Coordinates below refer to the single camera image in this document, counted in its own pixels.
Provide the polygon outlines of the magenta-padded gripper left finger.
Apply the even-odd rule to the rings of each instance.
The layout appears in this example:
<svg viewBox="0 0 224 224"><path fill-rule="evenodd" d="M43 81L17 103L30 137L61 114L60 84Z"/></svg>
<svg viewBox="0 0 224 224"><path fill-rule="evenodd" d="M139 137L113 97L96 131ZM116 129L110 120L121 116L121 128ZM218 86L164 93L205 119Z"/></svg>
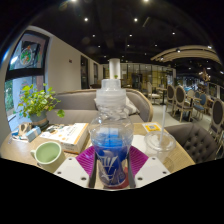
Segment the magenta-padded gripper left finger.
<svg viewBox="0 0 224 224"><path fill-rule="evenodd" d="M95 150L91 146L77 157L68 157L54 174L81 187L93 188L96 181L96 162Z"/></svg>

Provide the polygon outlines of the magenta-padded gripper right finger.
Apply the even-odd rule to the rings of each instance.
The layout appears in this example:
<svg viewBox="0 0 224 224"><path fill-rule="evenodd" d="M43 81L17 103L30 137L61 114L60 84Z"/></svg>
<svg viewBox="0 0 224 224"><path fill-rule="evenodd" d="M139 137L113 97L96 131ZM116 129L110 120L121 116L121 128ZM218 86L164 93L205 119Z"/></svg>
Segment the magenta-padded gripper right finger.
<svg viewBox="0 0 224 224"><path fill-rule="evenodd" d="M143 187L169 175L170 172L156 157L148 157L134 146L128 154L128 180L131 187Z"/></svg>

